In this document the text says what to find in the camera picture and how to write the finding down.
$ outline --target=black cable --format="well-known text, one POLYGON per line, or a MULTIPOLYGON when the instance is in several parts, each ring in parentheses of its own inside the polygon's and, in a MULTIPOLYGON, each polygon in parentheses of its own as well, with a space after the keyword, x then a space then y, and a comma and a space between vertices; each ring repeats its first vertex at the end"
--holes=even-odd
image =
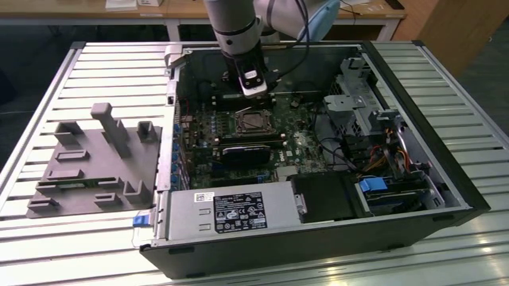
POLYGON ((316 102, 316 105, 315 105, 315 112, 314 112, 314 119, 312 119, 312 124, 311 124, 311 130, 312 130, 314 137, 315 137, 315 139, 316 139, 316 141, 318 141, 318 144, 319 144, 322 150, 326 151, 326 152, 328 152, 328 153, 332 155, 332 157, 339 158, 339 159, 344 162, 344 164, 348 166, 348 169, 351 169, 351 171, 354 171, 354 172, 356 172, 356 173, 362 173, 362 174, 365 174, 366 172, 362 171, 362 170, 354 165, 354 163, 351 163, 351 161, 350 161, 348 159, 346 159, 342 155, 339 155, 339 154, 335 153, 336 150, 332 151, 332 150, 330 150, 326 146, 323 146, 322 142, 323 142, 324 140, 331 140, 331 139, 332 139, 332 140, 338 140, 336 138, 334 138, 334 137, 326 137, 326 138, 323 138, 322 140, 318 140, 318 136, 316 136, 316 132, 315 132, 315 125, 316 125, 316 118, 318 118, 318 108, 319 108, 319 102, 316 102))
MULTIPOLYGON (((335 154, 335 151, 339 150, 339 149, 340 149, 340 146, 336 147, 336 148, 332 150, 334 154, 335 154)), ((332 156, 332 166, 335 166, 335 156, 332 156)))
POLYGON ((302 40, 303 40, 303 37, 306 36, 306 33, 302 33, 299 38, 296 39, 296 41, 294 43, 291 43, 290 45, 287 45, 284 47, 284 49, 291 49, 292 47, 295 47, 298 44, 300 44, 302 40))
POLYGON ((339 8, 339 10, 343 10, 344 12, 352 13, 352 14, 355 14, 358 16, 362 15, 359 12, 354 12, 354 11, 346 10, 344 8, 339 8))
POLYGON ((303 21, 303 33, 306 34, 306 51, 303 53, 302 59, 298 61, 298 63, 291 68, 288 68, 287 71, 280 73, 279 78, 286 76, 288 73, 291 73, 298 68, 298 66, 300 66, 300 64, 303 63, 303 61, 307 58, 307 55, 310 54, 310 24, 308 24, 310 18, 307 15, 307 7, 306 7, 306 3, 303 3, 302 0, 295 0, 295 4, 296 4, 296 7, 299 8, 302 21, 303 21))
POLYGON ((361 13, 356 13, 356 12, 352 10, 352 6, 351 6, 350 3, 346 3, 343 0, 339 0, 339 1, 350 6, 351 11, 348 11, 348 10, 346 10, 346 9, 342 9, 342 8, 339 8, 339 9, 342 9, 343 11, 347 11, 347 12, 350 12, 350 13, 352 14, 352 25, 355 26, 355 22, 356 22, 356 14, 361 15, 361 13))

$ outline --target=wooden desk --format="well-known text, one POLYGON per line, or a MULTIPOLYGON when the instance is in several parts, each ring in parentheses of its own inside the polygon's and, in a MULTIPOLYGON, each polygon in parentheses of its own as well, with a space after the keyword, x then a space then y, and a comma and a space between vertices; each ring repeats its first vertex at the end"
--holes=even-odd
MULTIPOLYGON (((352 6, 361 13, 340 11, 334 25, 381 26, 379 41, 387 41, 405 18, 385 0, 352 6)), ((210 24, 202 0, 164 0, 159 7, 139 6, 137 10, 108 12, 105 0, 0 0, 0 24, 4 25, 129 25, 167 26, 169 40, 180 41, 179 25, 210 24)))
POLYGON ((145 18, 164 17, 168 2, 159 7, 139 6, 132 11, 105 11, 105 0, 1 0, 0 18, 145 18))
MULTIPOLYGON (((207 10, 202 0, 167 0, 168 34, 171 41, 180 41, 179 25, 210 24, 207 10)), ((371 0, 367 4, 354 5, 352 10, 361 15, 352 15, 348 11, 339 11, 334 25, 374 25, 382 26, 378 41, 389 41, 394 34, 401 19, 406 17, 405 10, 390 8, 385 0, 371 0)))
POLYGON ((168 0, 159 7, 105 11, 105 0, 0 0, 1 25, 165 25, 168 0))
POLYGON ((509 15, 507 0, 399 0, 407 11, 394 40, 419 39, 458 76, 509 15))

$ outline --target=blue latch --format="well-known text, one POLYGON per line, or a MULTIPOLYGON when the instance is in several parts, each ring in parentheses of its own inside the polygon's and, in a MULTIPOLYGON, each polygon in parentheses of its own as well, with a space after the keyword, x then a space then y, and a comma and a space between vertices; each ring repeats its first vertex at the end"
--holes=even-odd
POLYGON ((143 215, 139 215, 139 216, 135 216, 132 218, 132 227, 133 228, 140 228, 143 226, 151 226, 151 223, 148 221, 148 214, 143 214, 143 215))
POLYGON ((387 189, 383 178, 379 177, 366 178, 358 183, 358 185, 361 186, 362 192, 385 191, 387 189))

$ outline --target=red wire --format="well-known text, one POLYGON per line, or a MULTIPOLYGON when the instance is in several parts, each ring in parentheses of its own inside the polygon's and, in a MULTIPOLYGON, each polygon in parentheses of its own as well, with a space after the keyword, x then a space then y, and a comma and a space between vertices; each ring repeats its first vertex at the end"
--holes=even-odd
POLYGON ((373 157, 373 156, 374 156, 374 151, 375 151, 378 148, 381 148, 379 145, 374 146, 373 149, 371 149, 371 152, 370 152, 370 156, 371 156, 371 158, 370 158, 370 160, 369 160, 369 163, 373 162, 373 159, 374 159, 374 157, 373 157))
POLYGON ((407 152, 406 151, 403 151, 405 152, 405 166, 406 166, 406 170, 407 171, 410 171, 410 158, 409 158, 409 156, 407 156, 407 152))

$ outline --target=power supply label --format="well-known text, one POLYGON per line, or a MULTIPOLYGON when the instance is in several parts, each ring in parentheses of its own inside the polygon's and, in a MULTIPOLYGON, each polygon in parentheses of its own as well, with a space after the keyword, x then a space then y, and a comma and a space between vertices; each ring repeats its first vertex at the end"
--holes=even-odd
POLYGON ((215 232, 267 228, 260 192, 214 197, 215 232))

